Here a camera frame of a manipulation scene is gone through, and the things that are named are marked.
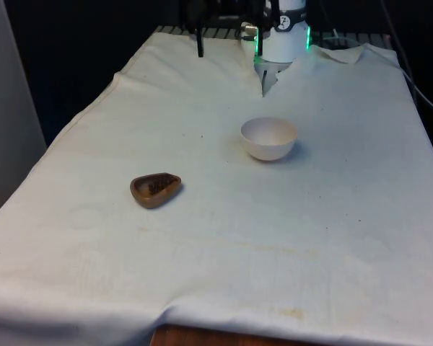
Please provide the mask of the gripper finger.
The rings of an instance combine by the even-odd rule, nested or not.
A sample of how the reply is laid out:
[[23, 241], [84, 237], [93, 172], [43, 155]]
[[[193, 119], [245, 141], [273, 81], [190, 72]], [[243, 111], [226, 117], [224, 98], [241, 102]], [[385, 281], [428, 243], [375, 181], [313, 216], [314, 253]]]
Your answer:
[[271, 2], [266, 0], [254, 1], [254, 18], [257, 27], [255, 54], [262, 56], [264, 35], [266, 32], [270, 32], [273, 26]]
[[196, 36], [198, 57], [204, 56], [202, 26], [205, 17], [205, 1], [182, 1], [182, 26], [192, 35]]

